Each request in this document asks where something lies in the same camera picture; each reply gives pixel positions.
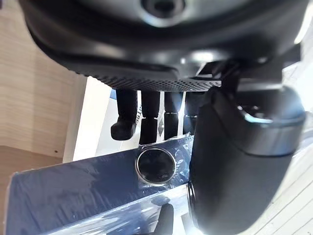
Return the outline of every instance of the round metal ring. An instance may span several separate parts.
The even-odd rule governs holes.
[[[171,164],[173,166],[171,172],[166,173],[166,174],[168,174],[168,176],[165,177],[165,180],[163,180],[163,181],[153,181],[153,180],[149,179],[149,177],[147,177],[145,175],[145,173],[142,172],[142,169],[140,169],[140,160],[142,159],[143,156],[145,156],[144,154],[146,154],[149,151],[153,151],[153,150],[157,150],[157,151],[161,151],[161,152],[165,153],[170,158]],[[160,185],[163,185],[163,184],[169,182],[173,178],[175,171],[176,171],[176,161],[175,161],[175,158],[173,157],[173,155],[169,151],[162,149],[162,148],[152,147],[152,148],[145,149],[144,151],[142,151],[139,154],[139,156],[135,162],[135,168],[136,168],[136,172],[137,172],[139,178],[142,181],[144,181],[150,185],[160,186]]]

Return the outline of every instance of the wooden wall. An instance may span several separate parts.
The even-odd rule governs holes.
[[[0,84],[0,145],[62,158],[69,118],[80,117],[86,78],[37,48],[16,0],[4,1],[0,10]]]

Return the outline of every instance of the plastic wrap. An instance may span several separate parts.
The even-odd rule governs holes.
[[[176,161],[173,178],[145,187],[135,161],[141,146],[124,152],[16,173],[9,187],[6,235],[144,234],[152,231],[165,203],[187,213],[186,183],[193,137],[152,146]]]

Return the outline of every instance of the black plastic housing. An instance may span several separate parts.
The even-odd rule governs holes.
[[[20,4],[34,41],[69,70],[115,89],[207,91],[220,81],[197,76],[203,63],[257,61],[292,48],[308,0],[252,1],[168,28],[119,21],[75,0]]]
[[[265,99],[262,94],[266,93],[238,93],[231,98],[212,88],[199,109],[189,197],[195,224],[204,234],[235,235],[249,228],[272,200],[288,169],[305,112],[288,88],[272,91],[272,98]],[[241,96],[246,95],[250,96],[244,98],[246,105],[259,105],[273,122],[246,119],[239,107]],[[286,105],[282,97],[293,102]],[[260,104],[265,100],[270,110]]]

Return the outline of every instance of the circular hole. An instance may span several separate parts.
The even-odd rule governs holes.
[[[162,185],[174,175],[176,162],[172,154],[164,149],[144,150],[136,161],[139,176],[149,184]]]
[[[175,5],[172,1],[169,0],[160,0],[155,3],[155,10],[161,13],[168,14],[173,11]]]

